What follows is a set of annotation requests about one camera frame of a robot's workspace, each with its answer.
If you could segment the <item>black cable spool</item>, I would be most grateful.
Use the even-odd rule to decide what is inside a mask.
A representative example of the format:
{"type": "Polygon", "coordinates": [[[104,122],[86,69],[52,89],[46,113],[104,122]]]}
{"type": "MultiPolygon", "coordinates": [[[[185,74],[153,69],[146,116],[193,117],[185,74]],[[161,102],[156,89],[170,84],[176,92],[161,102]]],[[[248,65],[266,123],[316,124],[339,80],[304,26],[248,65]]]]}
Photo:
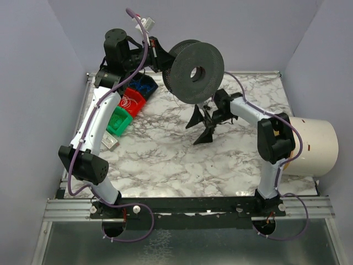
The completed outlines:
{"type": "Polygon", "coordinates": [[[212,44],[184,40],[172,47],[171,67],[162,72],[167,90],[180,101],[198,104],[211,98],[219,88],[224,73],[224,60],[212,44]]]}

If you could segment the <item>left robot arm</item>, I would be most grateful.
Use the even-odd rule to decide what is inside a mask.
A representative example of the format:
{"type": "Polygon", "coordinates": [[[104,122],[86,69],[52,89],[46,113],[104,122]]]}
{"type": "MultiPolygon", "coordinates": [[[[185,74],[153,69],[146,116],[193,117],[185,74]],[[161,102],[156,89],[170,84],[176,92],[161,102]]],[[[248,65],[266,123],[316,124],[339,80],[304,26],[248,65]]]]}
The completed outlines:
{"type": "Polygon", "coordinates": [[[139,44],[122,29],[105,33],[105,57],[95,76],[96,88],[88,113],[71,143],[58,151],[68,177],[84,182],[107,205],[118,205],[121,198],[106,177],[108,161],[99,157],[101,140],[115,108],[141,69],[150,67],[167,75],[178,53],[196,43],[193,39],[185,40],[166,52],[157,38],[149,37],[145,31],[142,36],[143,42],[139,44]]]}

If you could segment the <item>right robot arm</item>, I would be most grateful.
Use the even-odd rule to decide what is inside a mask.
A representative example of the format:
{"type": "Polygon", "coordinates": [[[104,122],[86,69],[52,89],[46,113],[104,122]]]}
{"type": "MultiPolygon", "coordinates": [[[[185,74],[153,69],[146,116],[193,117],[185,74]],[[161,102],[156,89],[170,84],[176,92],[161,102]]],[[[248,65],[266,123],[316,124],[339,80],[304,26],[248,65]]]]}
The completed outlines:
{"type": "Polygon", "coordinates": [[[256,105],[251,105],[241,93],[229,95],[224,89],[216,92],[214,102],[217,110],[212,114],[205,105],[194,106],[194,112],[186,128],[199,123],[205,126],[204,132],[194,145],[212,142],[216,126],[227,120],[242,118],[256,127],[257,151],[264,163],[255,197],[263,208],[273,204],[280,197],[278,185],[284,164],[296,147],[289,116],[286,113],[269,113],[256,105]]]}

